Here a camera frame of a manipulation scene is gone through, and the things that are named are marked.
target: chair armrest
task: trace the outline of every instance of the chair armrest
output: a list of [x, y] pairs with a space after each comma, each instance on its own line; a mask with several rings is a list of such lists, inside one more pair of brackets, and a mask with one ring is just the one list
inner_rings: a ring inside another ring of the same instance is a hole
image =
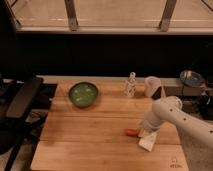
[[42, 82], [43, 79], [38, 77], [32, 77], [24, 82], [24, 85], [13, 98], [7, 110], [6, 117], [21, 118], [27, 116]]

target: office chair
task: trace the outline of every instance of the office chair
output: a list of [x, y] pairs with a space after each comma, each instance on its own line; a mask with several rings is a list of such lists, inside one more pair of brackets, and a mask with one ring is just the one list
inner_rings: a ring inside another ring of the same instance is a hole
[[45, 117], [33, 123], [26, 119], [42, 83], [42, 78], [31, 77], [20, 88], [14, 80], [7, 86], [0, 84], [0, 154], [12, 149], [5, 171], [11, 170], [25, 138], [38, 141], [31, 131], [44, 123]]

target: metal rod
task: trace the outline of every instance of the metal rod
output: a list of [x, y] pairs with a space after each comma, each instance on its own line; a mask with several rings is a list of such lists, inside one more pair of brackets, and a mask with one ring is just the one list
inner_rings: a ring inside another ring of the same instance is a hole
[[8, 3], [7, 0], [3, 0], [4, 1], [4, 4], [7, 8], [7, 11], [10, 15], [10, 18], [11, 18], [11, 23], [12, 23], [12, 26], [13, 26], [13, 29], [15, 31], [17, 31], [17, 29], [20, 29], [21, 28], [21, 23], [19, 22], [19, 20], [16, 18], [15, 14], [13, 13], [12, 9], [11, 9], [11, 6], [10, 4]]
[[17, 2], [18, 0], [15, 0], [10, 6], [13, 7]]
[[211, 11], [213, 11], [213, 0], [201, 0]]
[[65, 5], [67, 10], [68, 24], [69, 24], [70, 30], [76, 31], [78, 29], [78, 21], [76, 17], [74, 0], [65, 0]]
[[177, 3], [177, 0], [166, 1], [166, 6], [164, 8], [163, 15], [159, 24], [159, 28], [161, 31], [164, 31], [164, 32], [168, 31], [176, 3]]

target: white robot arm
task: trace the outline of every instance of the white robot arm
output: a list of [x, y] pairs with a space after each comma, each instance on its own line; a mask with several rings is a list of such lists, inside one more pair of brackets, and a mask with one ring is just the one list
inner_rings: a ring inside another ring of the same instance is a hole
[[213, 148], [213, 125], [194, 118], [182, 110], [178, 97], [170, 96], [153, 102], [152, 111], [147, 114], [142, 127], [147, 132], [155, 132], [164, 121], [182, 128], [210, 148]]

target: wood grain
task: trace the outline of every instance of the wood grain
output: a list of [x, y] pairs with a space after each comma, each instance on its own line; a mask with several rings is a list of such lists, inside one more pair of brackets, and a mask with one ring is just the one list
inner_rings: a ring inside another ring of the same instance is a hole
[[46, 171], [186, 171], [185, 157], [174, 125], [163, 124], [152, 152], [124, 134], [137, 128], [151, 110], [142, 84], [127, 98], [124, 83], [93, 82], [100, 94], [91, 107], [76, 108], [68, 98], [77, 82], [58, 84], [44, 125], [32, 170]]
[[135, 143], [50, 141], [39, 144], [31, 168], [54, 171], [188, 170], [179, 145], [156, 145], [153, 152], [149, 153]]

